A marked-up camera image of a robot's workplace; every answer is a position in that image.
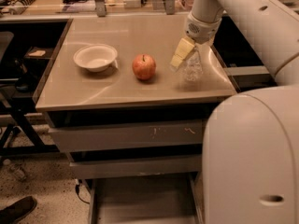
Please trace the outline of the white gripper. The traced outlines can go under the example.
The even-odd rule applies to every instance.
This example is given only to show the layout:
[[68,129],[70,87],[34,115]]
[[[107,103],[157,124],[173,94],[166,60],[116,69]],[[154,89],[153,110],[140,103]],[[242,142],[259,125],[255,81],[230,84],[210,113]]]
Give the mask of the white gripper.
[[212,23],[199,21],[192,13],[189,13],[185,23],[185,33],[187,36],[181,38],[178,42],[178,46],[170,62],[171,68],[175,71],[179,69],[195,48],[195,42],[204,44],[213,40],[219,30],[220,24],[221,20]]

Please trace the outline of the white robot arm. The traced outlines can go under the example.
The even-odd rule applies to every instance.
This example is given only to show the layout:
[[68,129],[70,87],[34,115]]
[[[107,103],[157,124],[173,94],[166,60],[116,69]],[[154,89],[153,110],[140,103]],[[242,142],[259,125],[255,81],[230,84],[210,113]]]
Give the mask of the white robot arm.
[[205,224],[299,224],[299,17],[278,0],[194,0],[198,43],[229,15],[276,84],[219,104],[203,140]]

